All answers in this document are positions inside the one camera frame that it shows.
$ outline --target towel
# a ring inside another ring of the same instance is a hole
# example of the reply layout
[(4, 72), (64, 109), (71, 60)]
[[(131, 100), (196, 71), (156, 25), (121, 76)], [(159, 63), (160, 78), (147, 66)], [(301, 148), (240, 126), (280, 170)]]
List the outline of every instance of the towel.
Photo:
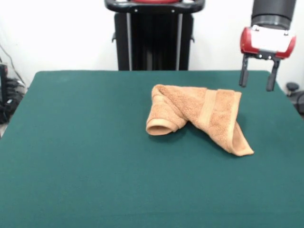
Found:
[(241, 93), (233, 90), (156, 85), (146, 131), (165, 135), (190, 121), (225, 151), (236, 156), (253, 154), (237, 123), (240, 99)]

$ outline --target green tablecloth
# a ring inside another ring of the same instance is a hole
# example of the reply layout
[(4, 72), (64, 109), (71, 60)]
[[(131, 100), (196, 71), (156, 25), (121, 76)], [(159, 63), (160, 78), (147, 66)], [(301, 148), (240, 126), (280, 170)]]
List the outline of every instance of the green tablecloth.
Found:
[[(41, 72), (0, 141), (0, 228), (302, 228), (304, 122), (267, 72)], [(155, 84), (235, 89), (255, 154), (188, 124), (149, 136)]]

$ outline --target black knob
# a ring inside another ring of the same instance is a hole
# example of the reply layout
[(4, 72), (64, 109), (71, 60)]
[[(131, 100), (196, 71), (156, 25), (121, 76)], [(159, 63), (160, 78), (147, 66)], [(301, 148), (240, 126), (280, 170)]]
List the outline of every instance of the black knob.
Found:
[(294, 82), (287, 83), (286, 87), (290, 92), (294, 92), (300, 88), (300, 86)]

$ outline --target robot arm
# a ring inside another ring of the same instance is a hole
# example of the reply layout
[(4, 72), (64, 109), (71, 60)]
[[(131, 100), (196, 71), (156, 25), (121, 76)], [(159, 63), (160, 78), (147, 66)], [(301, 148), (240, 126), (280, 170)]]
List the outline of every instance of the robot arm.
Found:
[(248, 79), (248, 59), (272, 60), (274, 66), (268, 78), (267, 91), (273, 91), (282, 59), (288, 58), (295, 47), (295, 34), (290, 31), (296, 0), (255, 0), (251, 26), (243, 30), (240, 42), (243, 56), (239, 85)]

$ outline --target white wall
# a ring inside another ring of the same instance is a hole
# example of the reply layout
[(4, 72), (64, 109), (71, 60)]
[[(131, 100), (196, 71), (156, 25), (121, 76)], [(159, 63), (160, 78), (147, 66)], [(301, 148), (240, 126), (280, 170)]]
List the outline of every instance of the white wall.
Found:
[[(190, 70), (240, 69), (240, 34), (250, 25), (253, 0), (206, 0), (196, 13)], [(0, 42), (30, 83), (40, 70), (117, 70), (111, 43), (114, 13), (103, 0), (0, 0)], [(281, 63), (278, 82), (304, 88), (304, 1), (298, 0), (292, 29), (297, 44)], [(249, 69), (271, 70), (272, 62), (250, 60)]]

